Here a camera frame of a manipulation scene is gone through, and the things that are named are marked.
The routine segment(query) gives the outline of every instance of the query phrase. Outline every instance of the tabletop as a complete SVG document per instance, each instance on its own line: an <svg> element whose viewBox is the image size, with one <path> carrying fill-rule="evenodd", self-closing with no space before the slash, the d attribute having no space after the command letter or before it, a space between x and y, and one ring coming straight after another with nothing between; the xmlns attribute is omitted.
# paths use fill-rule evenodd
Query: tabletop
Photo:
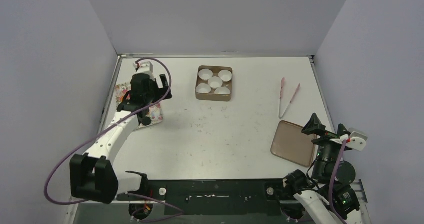
<svg viewBox="0 0 424 224"><path fill-rule="evenodd" d="M123 58L115 84L129 82L134 58ZM297 85L300 91L284 120L305 125L312 113L331 130L323 98L307 57L160 58L172 75L173 98L161 102L163 121L134 131L119 151L116 171L147 173L149 179L282 178L307 168L274 156L270 149L280 119L281 79L285 77L282 107ZM153 74L166 73L152 61ZM201 65L233 69L229 102L198 100L197 70ZM106 121L116 111L109 99Z"/></svg>

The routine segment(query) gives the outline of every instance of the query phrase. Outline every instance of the paper cup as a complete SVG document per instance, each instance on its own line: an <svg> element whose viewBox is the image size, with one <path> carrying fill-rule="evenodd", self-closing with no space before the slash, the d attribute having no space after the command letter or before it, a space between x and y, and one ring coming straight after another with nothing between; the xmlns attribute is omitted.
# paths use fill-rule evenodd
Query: paper cup
<svg viewBox="0 0 424 224"><path fill-rule="evenodd" d="M214 73L210 69L202 69L199 71L199 78L201 78L204 81L207 81L208 79L212 78Z"/></svg>
<svg viewBox="0 0 424 224"><path fill-rule="evenodd" d="M211 87L205 83L201 83L196 87L196 92L198 93L209 93L211 90Z"/></svg>
<svg viewBox="0 0 424 224"><path fill-rule="evenodd" d="M228 70L221 70L218 73L218 76L224 81L224 82L228 82L233 78L233 74L231 73L231 71Z"/></svg>
<svg viewBox="0 0 424 224"><path fill-rule="evenodd" d="M219 87L215 89L215 94L230 94L231 91L226 87Z"/></svg>
<svg viewBox="0 0 424 224"><path fill-rule="evenodd" d="M211 86L211 88L219 88L223 85L223 80L214 76L210 78L207 83Z"/></svg>

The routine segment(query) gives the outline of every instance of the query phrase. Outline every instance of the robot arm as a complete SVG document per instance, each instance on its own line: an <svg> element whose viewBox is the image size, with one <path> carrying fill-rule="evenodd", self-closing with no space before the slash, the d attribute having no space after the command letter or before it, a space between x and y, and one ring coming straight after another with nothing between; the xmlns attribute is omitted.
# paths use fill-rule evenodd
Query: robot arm
<svg viewBox="0 0 424 224"><path fill-rule="evenodd" d="M131 80L131 90L123 97L117 111L109 124L115 125L127 115L158 101L168 89L164 74L160 75L163 88L159 88L153 76L150 62L134 64L136 73ZM165 99L172 98L168 93ZM132 171L115 172L113 162L131 132L140 123L148 125L151 119L145 110L119 122L105 135L101 136L83 154L74 154L70 160L71 193L74 197L110 203L120 193L143 192L148 186L147 175Z"/></svg>
<svg viewBox="0 0 424 224"><path fill-rule="evenodd" d="M312 177L305 175L301 170L296 170L283 179L283 190L289 196L296 198L317 224L361 224L360 204L355 191L350 186L356 177L353 165L342 161L332 190L329 190L329 183L342 142L347 141L345 150L361 151L367 144L367 136L356 129L347 130L343 124L338 126L337 133L327 131L325 128L314 113L302 129L302 132L307 135L312 133L320 135L319 138L312 140L318 145ZM324 185L317 190L316 182ZM333 200L326 199L330 192L332 192ZM335 210L344 219L343 221L330 211L330 202L333 202Z"/></svg>

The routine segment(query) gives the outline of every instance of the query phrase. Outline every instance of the white wall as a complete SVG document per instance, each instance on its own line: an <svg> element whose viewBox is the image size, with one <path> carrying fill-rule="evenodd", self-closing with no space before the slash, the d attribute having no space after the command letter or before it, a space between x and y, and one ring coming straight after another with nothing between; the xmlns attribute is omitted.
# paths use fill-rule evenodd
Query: white wall
<svg viewBox="0 0 424 224"><path fill-rule="evenodd" d="M95 134L116 53L88 0L0 0L0 217L60 224L51 168ZM67 200L68 164L50 186Z"/></svg>
<svg viewBox="0 0 424 224"><path fill-rule="evenodd" d="M316 55L333 121L369 134L346 158L373 223L423 223L424 0L347 0Z"/></svg>
<svg viewBox="0 0 424 224"><path fill-rule="evenodd" d="M346 0L90 0L118 53L315 54Z"/></svg>

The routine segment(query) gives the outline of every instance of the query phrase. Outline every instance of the square tray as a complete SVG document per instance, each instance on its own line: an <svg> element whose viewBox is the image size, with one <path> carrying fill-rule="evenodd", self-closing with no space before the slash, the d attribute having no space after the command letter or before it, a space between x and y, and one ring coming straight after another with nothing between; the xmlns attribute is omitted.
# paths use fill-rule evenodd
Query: square tray
<svg viewBox="0 0 424 224"><path fill-rule="evenodd" d="M199 77L199 71L202 70L202 69L204 69L204 68L210 69L213 72L213 75L216 76L216 77L218 77L218 73L221 70L228 70L228 71L230 71L231 74L232 74L232 79L230 81L228 81L228 82L224 82L222 84L222 86L223 87L227 87L230 90L231 93L230 94L215 94L214 93L215 89L212 89L210 91L210 93L197 93L196 92L196 87L199 84L201 84L201 83L206 83L207 84L208 83L208 81L204 81L204 80L202 80ZM232 86L233 86L233 80L234 80L234 74L233 74L233 71L232 70L233 69L230 68L230 67L206 66L206 65L200 66L198 68L198 71L197 71L197 78L198 79L197 79L197 82L196 82L196 86L194 87L194 92L196 93L196 98L197 99L200 99L200 100L211 100L211 101L226 101L226 102L230 101L231 100L231 95L233 93L233 87Z"/></svg>
<svg viewBox="0 0 424 224"><path fill-rule="evenodd" d="M317 135L306 135L302 133L302 128L295 123L280 121L272 141L271 153L304 167L311 166L315 153L312 140Z"/></svg>

